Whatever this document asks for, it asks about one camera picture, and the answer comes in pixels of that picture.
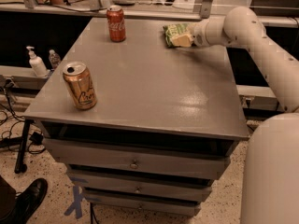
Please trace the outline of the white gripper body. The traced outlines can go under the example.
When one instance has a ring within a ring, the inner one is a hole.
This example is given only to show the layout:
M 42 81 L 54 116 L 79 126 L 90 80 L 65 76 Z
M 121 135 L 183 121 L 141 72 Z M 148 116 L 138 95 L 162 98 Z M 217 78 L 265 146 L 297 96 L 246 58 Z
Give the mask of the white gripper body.
M 193 43 L 197 47 L 209 47 L 206 37 L 206 28 L 208 25 L 208 21 L 199 21 L 190 23 L 187 26 L 187 30 L 191 33 Z

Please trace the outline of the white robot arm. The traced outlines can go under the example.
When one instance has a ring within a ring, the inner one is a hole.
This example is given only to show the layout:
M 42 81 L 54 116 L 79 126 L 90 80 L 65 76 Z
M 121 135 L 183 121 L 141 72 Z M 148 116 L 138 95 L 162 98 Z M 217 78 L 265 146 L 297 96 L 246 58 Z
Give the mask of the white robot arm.
M 261 123 L 249 140 L 240 224 L 299 224 L 299 61 L 267 36 L 247 7 L 191 23 L 170 42 L 249 53 L 284 112 Z

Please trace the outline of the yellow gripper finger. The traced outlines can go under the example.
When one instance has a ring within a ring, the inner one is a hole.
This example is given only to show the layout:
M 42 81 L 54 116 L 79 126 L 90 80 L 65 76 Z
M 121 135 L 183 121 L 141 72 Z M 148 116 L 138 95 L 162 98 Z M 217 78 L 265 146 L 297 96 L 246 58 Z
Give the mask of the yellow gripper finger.
M 190 33 L 184 33 L 181 35 L 173 36 L 171 38 L 171 42 L 175 47 L 187 48 L 193 44 L 193 39 Z

